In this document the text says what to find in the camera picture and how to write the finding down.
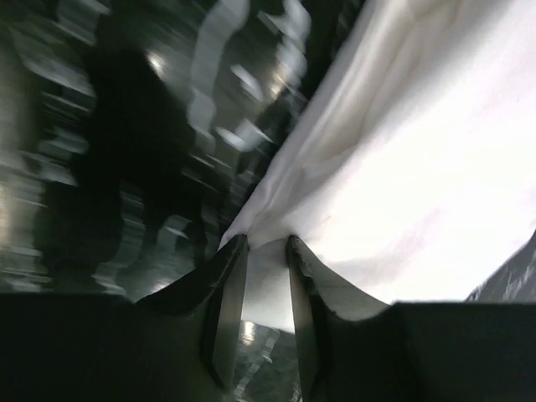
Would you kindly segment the white printed t-shirt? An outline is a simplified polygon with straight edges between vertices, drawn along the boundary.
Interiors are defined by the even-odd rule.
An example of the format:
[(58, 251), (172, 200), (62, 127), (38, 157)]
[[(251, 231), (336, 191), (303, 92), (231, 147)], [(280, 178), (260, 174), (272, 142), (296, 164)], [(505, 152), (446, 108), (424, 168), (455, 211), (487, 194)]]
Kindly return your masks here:
[(464, 300), (534, 230), (534, 2), (368, 1), (227, 235), (243, 319), (290, 332), (290, 235), (392, 303)]

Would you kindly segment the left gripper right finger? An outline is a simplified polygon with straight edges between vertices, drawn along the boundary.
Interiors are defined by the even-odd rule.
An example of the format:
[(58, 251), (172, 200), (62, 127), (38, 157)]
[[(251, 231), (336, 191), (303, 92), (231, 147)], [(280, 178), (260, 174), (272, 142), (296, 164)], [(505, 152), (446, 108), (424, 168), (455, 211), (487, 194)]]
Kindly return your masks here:
[(286, 242), (305, 401), (532, 401), (535, 306), (388, 305)]

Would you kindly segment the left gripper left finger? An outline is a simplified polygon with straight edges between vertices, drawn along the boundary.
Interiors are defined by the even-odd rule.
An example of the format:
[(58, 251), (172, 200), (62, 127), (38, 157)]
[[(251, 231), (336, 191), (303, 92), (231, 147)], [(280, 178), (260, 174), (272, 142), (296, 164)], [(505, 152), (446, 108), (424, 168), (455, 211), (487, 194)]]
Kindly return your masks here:
[(248, 245), (132, 302), (107, 294), (4, 293), (4, 401), (226, 401)]

